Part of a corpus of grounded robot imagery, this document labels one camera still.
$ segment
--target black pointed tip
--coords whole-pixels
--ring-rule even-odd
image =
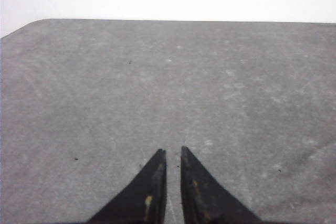
[[[260,220],[225,190],[186,146],[181,154],[181,193],[186,224]]]
[[[163,223],[166,204],[166,156],[159,149],[129,185],[89,223]]]

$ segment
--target gray mat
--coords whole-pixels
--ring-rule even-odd
[[[335,223],[335,24],[42,20],[1,43],[3,224],[86,220],[158,148],[182,223],[182,145],[260,217]]]

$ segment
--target gray concrete surface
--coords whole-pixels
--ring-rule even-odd
[[[335,223],[335,24],[42,20],[1,43],[3,224],[86,220],[157,148],[182,223],[182,145],[260,217]]]

